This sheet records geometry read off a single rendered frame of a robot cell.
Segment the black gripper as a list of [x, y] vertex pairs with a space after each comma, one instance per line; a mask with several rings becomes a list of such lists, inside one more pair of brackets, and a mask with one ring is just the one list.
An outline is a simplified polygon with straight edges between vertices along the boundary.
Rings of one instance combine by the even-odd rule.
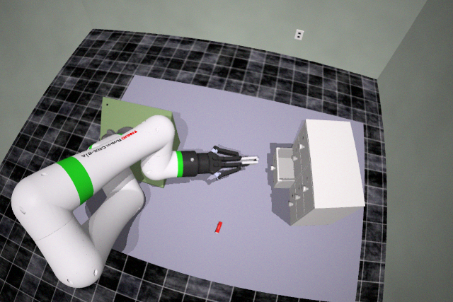
[[[226, 157], [218, 156], [216, 153], [228, 155]], [[214, 146], [212, 151], [208, 153], [197, 153], [199, 158], [199, 171], [198, 174], [212, 174], [217, 180], [220, 178], [231, 175], [232, 173], [239, 172], [241, 167], [248, 165], [256, 165], [258, 162], [254, 161], [256, 157], [240, 156], [239, 152], [230, 151], [227, 149], [221, 149], [218, 146]], [[222, 163], [229, 161], [239, 161], [238, 163]], [[240, 162], [243, 161], [243, 162]], [[217, 173], [221, 168], [235, 168], [228, 170], [223, 173]]]

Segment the small white chest of drawers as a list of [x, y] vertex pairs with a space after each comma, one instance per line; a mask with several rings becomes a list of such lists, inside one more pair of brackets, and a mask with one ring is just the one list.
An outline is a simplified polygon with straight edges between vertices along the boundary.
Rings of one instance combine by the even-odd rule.
[[311, 164], [314, 208], [305, 213], [304, 203], [305, 215], [294, 223], [290, 217], [290, 226], [329, 225], [365, 207], [352, 128], [350, 122], [341, 121], [306, 119], [305, 123], [310, 154], [306, 168]]

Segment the grey drawer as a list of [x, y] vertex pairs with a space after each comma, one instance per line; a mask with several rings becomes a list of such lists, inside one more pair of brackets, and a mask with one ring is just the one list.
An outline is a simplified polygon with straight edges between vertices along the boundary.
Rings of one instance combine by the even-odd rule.
[[299, 141], [300, 141], [299, 149], [301, 149], [301, 156], [302, 156], [302, 170], [304, 170], [310, 161], [309, 142], [308, 142], [308, 136], [307, 136], [307, 130], [306, 130], [306, 123], [304, 124], [304, 126], [299, 134]]
[[302, 175], [296, 181], [296, 193], [297, 195], [294, 196], [294, 199], [297, 201], [297, 219], [301, 216], [305, 215], [304, 213], [304, 192], [302, 192], [303, 187], [303, 178]]
[[302, 173], [302, 161], [301, 161], [301, 153], [299, 149], [299, 137], [297, 138], [294, 146], [293, 146], [294, 156], [292, 160], [294, 162], [294, 169], [295, 169], [295, 180], [300, 176]]
[[311, 176], [311, 164], [303, 172], [303, 181], [304, 186], [302, 187], [302, 192], [304, 192], [304, 203], [305, 203], [305, 213], [314, 208], [314, 193], [313, 193], [313, 184]]
[[[278, 152], [277, 152], [278, 150]], [[273, 184], [274, 188], [291, 188], [295, 182], [294, 161], [292, 148], [276, 148], [273, 154]]]
[[294, 223], [297, 220], [297, 202], [294, 199], [294, 196], [296, 195], [295, 184], [293, 185], [293, 187], [289, 191], [289, 195], [290, 195], [290, 201], [291, 202], [288, 202], [288, 206], [290, 207], [291, 223]]

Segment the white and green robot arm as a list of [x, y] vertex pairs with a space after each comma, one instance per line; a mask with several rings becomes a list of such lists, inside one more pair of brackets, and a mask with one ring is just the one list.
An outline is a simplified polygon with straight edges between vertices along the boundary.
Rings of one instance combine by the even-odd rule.
[[[86, 151], [16, 185], [13, 213], [63, 284], [83, 288], [96, 282], [121, 230], [142, 208], [144, 193], [131, 165], [141, 160], [151, 180], [197, 176], [197, 153], [172, 152], [174, 136], [172, 121], [154, 115], [135, 128], [107, 130]], [[100, 189], [107, 198], [81, 225], [73, 210]]]

